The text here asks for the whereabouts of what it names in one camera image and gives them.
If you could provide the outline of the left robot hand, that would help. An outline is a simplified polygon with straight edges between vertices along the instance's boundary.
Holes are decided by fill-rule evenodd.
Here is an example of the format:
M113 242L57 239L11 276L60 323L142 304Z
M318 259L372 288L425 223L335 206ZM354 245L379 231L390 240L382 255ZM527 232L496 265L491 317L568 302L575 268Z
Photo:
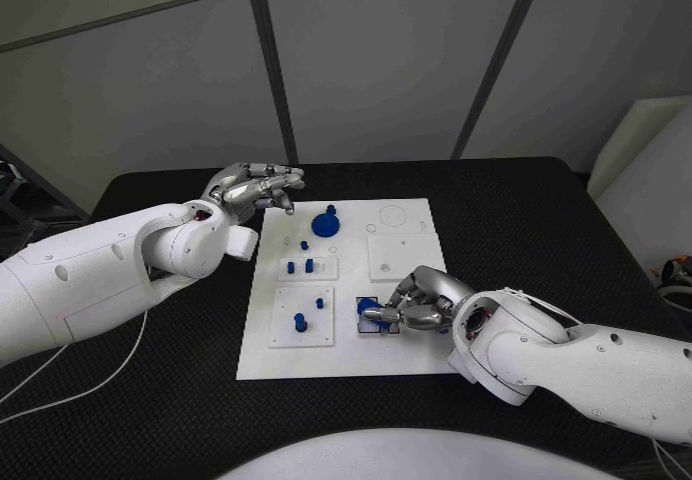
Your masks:
M207 182L201 199L224 212L230 225L242 225L258 210L279 208L294 214L286 189L301 189L304 171L297 167L235 163Z

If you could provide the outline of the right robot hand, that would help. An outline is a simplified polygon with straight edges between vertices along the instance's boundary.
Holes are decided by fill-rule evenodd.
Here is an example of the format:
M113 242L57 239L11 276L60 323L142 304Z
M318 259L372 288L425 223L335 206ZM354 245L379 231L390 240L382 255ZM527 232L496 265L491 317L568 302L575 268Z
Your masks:
M451 275L421 265L396 285L385 305L361 300L357 313L382 327L403 325L418 331L445 330L474 294Z

